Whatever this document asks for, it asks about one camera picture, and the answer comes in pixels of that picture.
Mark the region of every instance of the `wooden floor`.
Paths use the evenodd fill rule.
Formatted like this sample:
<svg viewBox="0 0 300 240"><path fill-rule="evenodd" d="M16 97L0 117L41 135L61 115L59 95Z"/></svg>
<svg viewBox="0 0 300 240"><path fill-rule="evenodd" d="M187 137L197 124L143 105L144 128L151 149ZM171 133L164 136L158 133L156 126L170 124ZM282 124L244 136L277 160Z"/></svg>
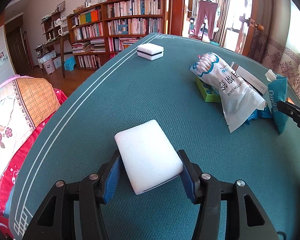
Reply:
<svg viewBox="0 0 300 240"><path fill-rule="evenodd" d="M42 72L39 66L35 66L34 69L29 70L25 75L45 78L54 88L61 89L69 97L94 72L94 70L78 70L74 68L73 71L66 70L66 78L63 78L61 67L48 75L45 70Z"/></svg>

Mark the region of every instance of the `white border line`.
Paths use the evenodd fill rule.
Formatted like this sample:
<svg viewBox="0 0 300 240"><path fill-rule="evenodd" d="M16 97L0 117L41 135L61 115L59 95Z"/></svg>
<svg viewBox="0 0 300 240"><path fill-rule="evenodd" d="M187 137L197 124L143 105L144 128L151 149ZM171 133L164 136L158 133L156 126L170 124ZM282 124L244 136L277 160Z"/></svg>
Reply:
<svg viewBox="0 0 300 240"><path fill-rule="evenodd" d="M147 41L149 41L150 39L150 41L152 41L154 38L156 38L158 35L157 34L155 34L154 36L152 36L152 37L150 37L149 39L147 39L146 41L144 41L142 44L144 44L144 43L146 43ZM50 139L50 137L51 137L51 135L53 134L53 132L56 130L56 128L58 127L58 125L61 123L61 121L64 119L64 117L68 114L68 112L72 109L72 107L74 106L74 104L76 103L76 102L78 102L78 100L104 75L104 74L106 74L112 67L114 67L114 65L116 65L118 62L120 62L122 59L124 59L128 54L130 54L131 52L133 52L134 50L136 50L137 48L134 48L132 51L130 51L129 53L127 53L125 56L123 56L121 59L119 59L116 63L114 63L107 71L105 71L100 77L98 77L86 90L85 90L85 92L72 104L72 106L68 109L68 111L64 114L64 116L61 118L61 120L58 122L58 124L56 125L56 127L53 129L53 131L50 133L50 135L48 136L48 138L47 138L47 140L45 141L45 143L43 144L43 146L42 146L42 148L41 148L41 150L40 150L40 152L38 153L38 155L37 155L37 157L36 157L36 159L34 160L34 163L32 164L32 167L31 167L31 169L30 169L30 171L29 171L29 173L28 173L28 176L27 176L27 178L26 178L26 181L24 182L24 185L23 185L23 187L22 187L22 191L21 191L21 194L20 194L20 197L19 197L19 200L18 200L18 205L17 205L17 209L16 209L16 214L15 214L15 220L17 219L17 213L18 213L18 208L19 208L19 204L20 204L20 200L21 200L21 197L22 197L22 194L23 194L23 190L24 190L24 188L25 188L25 186L26 186L26 183L27 183L27 181L28 181L28 179L29 179L29 175L30 175L30 173L31 173L31 171L32 171L32 169L33 169L33 167L34 167L34 164L36 163L36 161L37 161L37 159L38 159L38 157L39 157L39 155L41 154L41 152L42 152L42 150L43 150L43 148L45 147L45 145L47 144L47 141ZM59 134L61 133L61 131L63 130L63 128L65 127L65 125L68 123L68 121L72 118L72 116L74 115L74 113L79 109L79 107L83 104L83 102L91 95L91 93L92 92L94 92L96 89L97 89L97 87L108 77L108 76L110 76L111 75L111 73L113 73L119 66L121 66L127 59L129 59L133 54L135 54L136 53L136 51L134 52L134 53L132 53L129 57L127 57L123 62L121 62L114 70L112 70L89 94L88 94L88 96L79 104L79 106L75 109L75 111L71 114L71 116L68 118L68 120L66 121L66 123L62 126L62 128L60 129L60 131L58 132L58 134L56 135L56 137L54 138L54 140L52 141L52 143L51 143L51 145L49 146L49 148L48 148L48 150L46 151L46 153L45 153L45 155L43 156L43 158L42 158L42 160L41 160L41 162L40 162L40 164L39 164L39 167L37 168L37 171L35 172L35 174L34 174L34 177L32 178L32 181L31 181L31 184L30 184L30 186L29 186L29 189L28 189L28 192L27 192L27 195L26 195L26 198L25 198L25 200L24 200L24 203L23 203L23 207L22 207L22 209L24 209L25 208L25 204L26 204L26 200L27 200L27 198L28 198L28 195L29 195L29 192L30 192L30 189L31 189L31 187L32 187L32 184L33 184L33 182L34 182L34 179L35 179L35 177L36 177L36 175L37 175L37 172L38 172L38 170L40 169L40 166L41 166L41 164L42 164L42 162L43 162L43 160L45 159L45 157L46 157L46 155L47 155L47 153L49 152L49 150L51 149L51 147L52 147L52 145L53 145L53 143L55 142L55 140L57 139L57 137L59 136Z"/></svg>

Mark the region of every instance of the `white foam block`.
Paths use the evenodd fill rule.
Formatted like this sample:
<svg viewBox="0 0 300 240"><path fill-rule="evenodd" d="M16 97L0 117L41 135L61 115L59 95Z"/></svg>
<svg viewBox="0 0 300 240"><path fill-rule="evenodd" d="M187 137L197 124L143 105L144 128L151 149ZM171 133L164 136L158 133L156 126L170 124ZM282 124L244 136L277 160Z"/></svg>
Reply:
<svg viewBox="0 0 300 240"><path fill-rule="evenodd" d="M114 139L137 195L174 179L183 170L182 161L156 120L119 132Z"/></svg>
<svg viewBox="0 0 300 240"><path fill-rule="evenodd" d="M145 43L137 47L137 53L140 57L155 60L163 57L163 47L152 43Z"/></svg>

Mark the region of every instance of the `metal screw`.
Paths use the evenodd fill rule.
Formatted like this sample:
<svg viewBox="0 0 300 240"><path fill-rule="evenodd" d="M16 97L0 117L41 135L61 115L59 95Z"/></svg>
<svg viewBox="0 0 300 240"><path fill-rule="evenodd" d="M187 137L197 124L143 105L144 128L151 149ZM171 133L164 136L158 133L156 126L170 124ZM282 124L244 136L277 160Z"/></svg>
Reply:
<svg viewBox="0 0 300 240"><path fill-rule="evenodd" d="M64 185L62 180L56 182L56 187L62 187Z"/></svg>
<svg viewBox="0 0 300 240"><path fill-rule="evenodd" d="M91 180L95 180L95 179L97 179L99 177L99 175L98 174L96 174L96 173L92 173L92 174L90 174L90 176L89 176L89 179L91 179Z"/></svg>
<svg viewBox="0 0 300 240"><path fill-rule="evenodd" d="M203 179L210 179L210 178L211 178L211 175L210 175L209 173L204 173L204 174L201 175L201 177L202 177Z"/></svg>
<svg viewBox="0 0 300 240"><path fill-rule="evenodd" d="M246 183L243 180L238 180L237 181L238 186L243 187L244 185L246 185Z"/></svg>

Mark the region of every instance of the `blue packet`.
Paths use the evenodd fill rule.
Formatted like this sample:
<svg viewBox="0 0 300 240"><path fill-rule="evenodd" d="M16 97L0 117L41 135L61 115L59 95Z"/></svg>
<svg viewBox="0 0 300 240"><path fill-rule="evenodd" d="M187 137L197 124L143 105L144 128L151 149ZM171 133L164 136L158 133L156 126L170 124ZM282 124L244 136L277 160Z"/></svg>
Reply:
<svg viewBox="0 0 300 240"><path fill-rule="evenodd" d="M250 120L256 120L258 119L258 110L254 110L252 114L248 117L247 120L245 120L245 124L250 125Z"/></svg>
<svg viewBox="0 0 300 240"><path fill-rule="evenodd" d="M264 110L258 110L258 116L262 118L273 118L267 102Z"/></svg>

